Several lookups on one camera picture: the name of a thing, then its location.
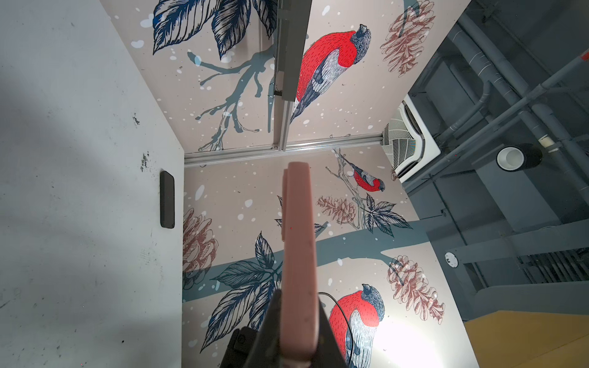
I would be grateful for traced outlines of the black phone far right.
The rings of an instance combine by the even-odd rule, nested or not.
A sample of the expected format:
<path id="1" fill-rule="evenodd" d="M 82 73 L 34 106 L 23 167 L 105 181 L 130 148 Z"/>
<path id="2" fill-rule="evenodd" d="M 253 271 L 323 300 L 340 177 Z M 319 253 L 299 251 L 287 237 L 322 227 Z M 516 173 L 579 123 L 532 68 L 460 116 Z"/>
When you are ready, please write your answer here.
<path id="1" fill-rule="evenodd" d="M 175 179 L 165 170 L 160 172 L 160 225 L 175 227 Z"/>

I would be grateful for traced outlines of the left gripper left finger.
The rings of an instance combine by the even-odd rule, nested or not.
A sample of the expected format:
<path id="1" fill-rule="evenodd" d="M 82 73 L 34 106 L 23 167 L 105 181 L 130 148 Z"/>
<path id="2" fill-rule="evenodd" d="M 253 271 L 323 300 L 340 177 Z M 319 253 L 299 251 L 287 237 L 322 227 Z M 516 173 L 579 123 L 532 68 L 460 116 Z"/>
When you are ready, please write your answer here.
<path id="1" fill-rule="evenodd" d="M 226 348 L 221 368 L 279 367 L 279 327 L 282 291 L 277 290 L 258 330 L 235 329 Z"/>

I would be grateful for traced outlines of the round ceiling spotlight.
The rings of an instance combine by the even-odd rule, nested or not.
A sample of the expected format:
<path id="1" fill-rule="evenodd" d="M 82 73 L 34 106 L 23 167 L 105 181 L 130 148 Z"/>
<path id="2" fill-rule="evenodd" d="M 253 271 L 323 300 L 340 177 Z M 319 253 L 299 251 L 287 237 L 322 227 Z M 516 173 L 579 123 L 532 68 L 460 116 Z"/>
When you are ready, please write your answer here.
<path id="1" fill-rule="evenodd" d="M 537 167 L 542 160 L 542 151 L 533 144 L 504 147 L 495 157 L 498 167 L 509 173 Z"/>

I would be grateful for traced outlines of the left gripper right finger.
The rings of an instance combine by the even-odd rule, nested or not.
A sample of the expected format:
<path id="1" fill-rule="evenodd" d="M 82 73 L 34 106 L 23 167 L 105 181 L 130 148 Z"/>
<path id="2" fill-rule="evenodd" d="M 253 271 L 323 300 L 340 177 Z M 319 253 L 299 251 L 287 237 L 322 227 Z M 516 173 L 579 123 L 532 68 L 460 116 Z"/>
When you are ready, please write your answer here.
<path id="1" fill-rule="evenodd" d="M 337 346 L 328 317 L 319 304 L 319 332 L 316 350 L 316 368 L 345 368 L 347 365 Z"/>

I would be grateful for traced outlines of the ceiling air conditioner unit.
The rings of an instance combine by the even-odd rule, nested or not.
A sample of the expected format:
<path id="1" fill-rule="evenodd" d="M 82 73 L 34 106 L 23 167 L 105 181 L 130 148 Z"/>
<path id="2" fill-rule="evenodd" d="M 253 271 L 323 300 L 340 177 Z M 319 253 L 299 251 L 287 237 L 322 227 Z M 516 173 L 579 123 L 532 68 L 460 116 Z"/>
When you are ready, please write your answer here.
<path id="1" fill-rule="evenodd" d="M 394 176 L 402 183 L 440 155 L 438 144 L 409 94 L 384 128 L 382 147 Z"/>

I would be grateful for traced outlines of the pink phone case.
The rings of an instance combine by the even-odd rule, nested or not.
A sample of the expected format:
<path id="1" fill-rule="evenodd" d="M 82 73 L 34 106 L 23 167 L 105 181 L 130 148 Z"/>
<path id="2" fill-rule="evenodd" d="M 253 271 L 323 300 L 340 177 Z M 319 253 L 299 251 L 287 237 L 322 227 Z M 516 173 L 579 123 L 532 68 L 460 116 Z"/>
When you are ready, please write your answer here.
<path id="1" fill-rule="evenodd" d="M 279 347 L 283 367 L 309 367 L 318 346 L 317 252 L 311 170 L 291 162 L 283 176 L 284 264 Z"/>

